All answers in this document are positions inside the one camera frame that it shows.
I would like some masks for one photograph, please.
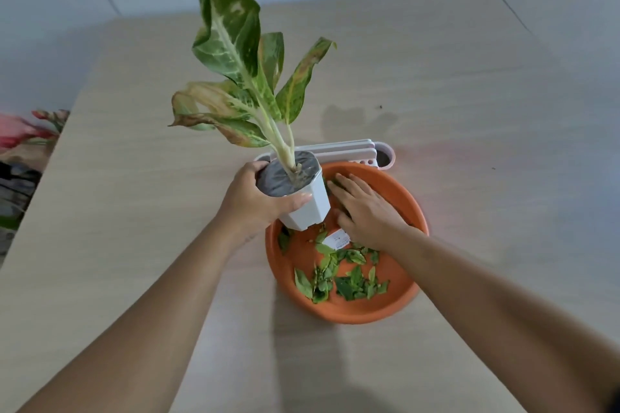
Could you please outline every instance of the hand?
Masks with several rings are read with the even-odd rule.
[[[349,218],[342,211],[337,211],[338,225],[353,242],[375,250],[385,250],[393,230],[408,227],[396,209],[361,178],[355,175],[345,178],[337,173],[336,179],[345,189],[332,181],[327,186],[351,214]]]
[[[268,164],[248,162],[240,168],[213,219],[241,241],[254,237],[280,215],[298,210],[312,198],[307,193],[272,198],[256,188],[256,174]]]

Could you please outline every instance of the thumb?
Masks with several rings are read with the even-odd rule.
[[[336,217],[338,221],[338,226],[343,229],[349,235],[349,237],[351,237],[355,230],[354,222],[340,209],[336,210]]]
[[[305,205],[312,199],[312,195],[310,193],[299,193],[278,199],[280,201],[280,212],[289,213],[297,211],[300,207]]]

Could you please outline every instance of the table surface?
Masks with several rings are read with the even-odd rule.
[[[502,0],[268,6],[288,77],[324,35],[296,143],[372,138],[431,232],[620,339],[617,106],[575,84]],[[126,19],[104,51],[0,271],[0,411],[19,407],[152,284],[258,152],[167,128],[213,79],[195,14]],[[229,262],[175,412],[522,411],[421,294],[364,326],[275,286],[263,239]]]

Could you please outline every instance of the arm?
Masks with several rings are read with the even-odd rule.
[[[237,173],[215,218],[165,273],[18,413],[170,409],[228,257],[309,200],[262,194],[255,174],[266,164]]]
[[[364,181],[329,184],[353,241],[387,251],[530,413],[601,413],[620,388],[620,354],[585,326],[462,252],[409,227]]]

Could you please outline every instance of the orange bowl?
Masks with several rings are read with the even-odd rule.
[[[400,213],[409,225],[417,227],[425,234],[429,234],[429,228],[420,206],[409,192],[390,175],[374,167],[352,162],[326,163],[322,165],[323,176],[331,180],[336,173],[348,176],[350,173],[366,181],[377,193],[383,196]],[[328,234],[339,229],[336,223],[333,209],[338,207],[334,196],[330,196],[332,210],[327,214],[325,224]],[[359,324],[370,323],[389,317],[405,307],[420,290],[418,285],[408,276],[404,269],[385,252],[379,254],[379,264],[376,268],[376,277],[382,282],[390,280],[388,290],[384,294],[375,295],[372,299],[358,299],[345,301],[336,294],[336,288],[332,290],[327,301],[314,304],[306,299],[295,286],[294,271],[299,268],[306,273],[308,279],[312,275],[314,264],[318,264],[323,255],[314,249],[314,243],[308,242],[316,238],[319,233],[319,225],[314,225],[303,232],[295,232],[290,238],[286,255],[283,255],[278,246],[278,235],[282,229],[282,222],[273,222],[265,232],[265,246],[267,247],[267,259],[282,290],[299,305],[325,320],[334,323]],[[345,272],[352,270],[354,263],[343,260],[340,263],[337,276],[344,276]],[[364,276],[372,267],[369,261],[362,266]]]

